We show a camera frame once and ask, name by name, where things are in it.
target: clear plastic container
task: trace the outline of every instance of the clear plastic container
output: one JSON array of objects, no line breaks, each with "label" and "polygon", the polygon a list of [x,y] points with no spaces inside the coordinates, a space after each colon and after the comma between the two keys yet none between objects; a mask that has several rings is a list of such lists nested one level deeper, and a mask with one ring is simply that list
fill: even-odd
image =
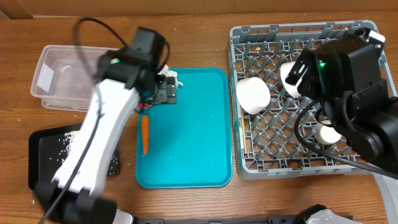
[{"label": "clear plastic container", "polygon": [[[81,47],[91,70],[97,71],[98,58],[106,47]],[[92,83],[74,46],[48,45],[44,47],[36,66],[30,94],[42,99],[49,109],[86,111],[92,94]]]}]

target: teal tray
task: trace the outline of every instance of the teal tray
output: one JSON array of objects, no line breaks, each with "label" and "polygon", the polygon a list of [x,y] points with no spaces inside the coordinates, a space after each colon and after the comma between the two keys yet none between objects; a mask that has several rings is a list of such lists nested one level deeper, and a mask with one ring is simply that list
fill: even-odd
[{"label": "teal tray", "polygon": [[149,148],[138,125],[136,179],[147,189],[222,187],[232,178],[228,79],[219,68],[173,68],[177,104],[149,116]]}]

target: wooden surface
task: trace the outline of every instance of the wooden surface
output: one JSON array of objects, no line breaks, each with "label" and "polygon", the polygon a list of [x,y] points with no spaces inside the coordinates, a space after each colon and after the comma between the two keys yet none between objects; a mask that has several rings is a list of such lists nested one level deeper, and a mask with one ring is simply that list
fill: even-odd
[{"label": "wooden surface", "polygon": [[[220,67],[233,26],[370,19],[387,38],[386,55],[398,78],[398,12],[307,12],[224,16],[103,18],[126,41],[138,25],[165,35],[171,67]],[[0,223],[37,223],[42,215],[27,186],[28,138],[40,129],[82,122],[84,113],[48,110],[30,95],[34,70],[46,45],[70,45],[75,19],[0,21]],[[104,28],[87,23],[84,45],[120,47]],[[238,218],[296,214],[316,203],[363,223],[387,223],[379,189],[369,176],[313,176],[281,180],[241,180],[216,189],[146,190],[135,180],[137,116],[121,136],[121,173],[106,181],[105,197],[138,217]]]}]

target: white label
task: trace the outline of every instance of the white label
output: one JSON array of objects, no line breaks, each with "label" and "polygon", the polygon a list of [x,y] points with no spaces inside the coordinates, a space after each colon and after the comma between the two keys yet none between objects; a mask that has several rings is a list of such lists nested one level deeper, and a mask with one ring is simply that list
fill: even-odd
[{"label": "white label", "polygon": [[53,75],[54,71],[46,64],[43,64],[40,71],[39,80],[37,81],[37,85],[44,91],[49,92]]}]

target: gray plastic crate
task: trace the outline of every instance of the gray plastic crate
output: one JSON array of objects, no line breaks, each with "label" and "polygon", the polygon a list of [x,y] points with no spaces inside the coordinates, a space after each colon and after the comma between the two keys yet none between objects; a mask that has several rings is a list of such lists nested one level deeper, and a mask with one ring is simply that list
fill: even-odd
[{"label": "gray plastic crate", "polygon": [[[291,178],[315,174],[366,174],[367,171],[338,164],[303,147],[296,139],[293,126],[300,111],[311,100],[291,98],[286,94],[279,76],[285,62],[293,62],[303,49],[315,49],[320,44],[342,38],[345,32],[360,27],[377,31],[372,21],[314,22],[263,26],[237,26],[229,33],[229,81],[233,97],[233,133],[236,168],[242,179]],[[390,84],[390,92],[397,95],[382,53],[379,63],[382,76]],[[236,99],[236,84],[243,78],[262,78],[271,91],[271,103],[265,111],[253,116],[244,113]],[[315,111],[311,110],[300,124],[300,132],[314,141]],[[331,146],[318,147],[350,159],[360,156],[345,144],[344,138]]]}]

